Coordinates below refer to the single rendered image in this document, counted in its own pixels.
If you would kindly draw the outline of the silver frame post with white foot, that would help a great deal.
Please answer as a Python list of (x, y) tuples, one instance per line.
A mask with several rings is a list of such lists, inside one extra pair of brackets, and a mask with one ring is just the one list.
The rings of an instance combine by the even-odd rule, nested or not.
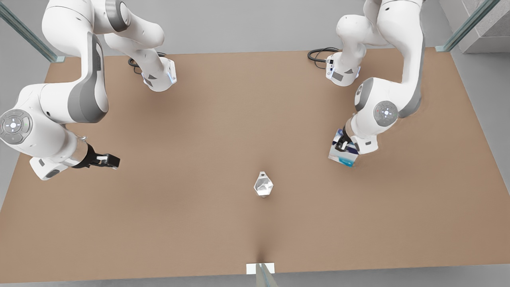
[(279, 287), (273, 274), (275, 273), (274, 263), (247, 263), (246, 274), (256, 276), (256, 287)]

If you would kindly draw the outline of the clear faceted glass flask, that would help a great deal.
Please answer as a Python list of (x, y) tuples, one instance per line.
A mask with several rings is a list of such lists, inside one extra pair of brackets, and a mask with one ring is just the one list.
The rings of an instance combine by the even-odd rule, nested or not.
[(260, 172), (257, 181), (255, 182), (254, 189), (257, 195), (261, 198), (265, 198), (270, 195), (273, 189), (273, 182), (264, 171)]

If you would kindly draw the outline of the white and blue printed box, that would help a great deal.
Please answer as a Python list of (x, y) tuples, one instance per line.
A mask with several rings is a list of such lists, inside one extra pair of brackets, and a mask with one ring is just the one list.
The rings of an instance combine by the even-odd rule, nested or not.
[(337, 142), (342, 136), (343, 130), (338, 129), (333, 138), (328, 158), (335, 162), (342, 163), (348, 167), (352, 167), (356, 161), (356, 158), (359, 156), (359, 153), (352, 142), (346, 145), (344, 151), (337, 149)]

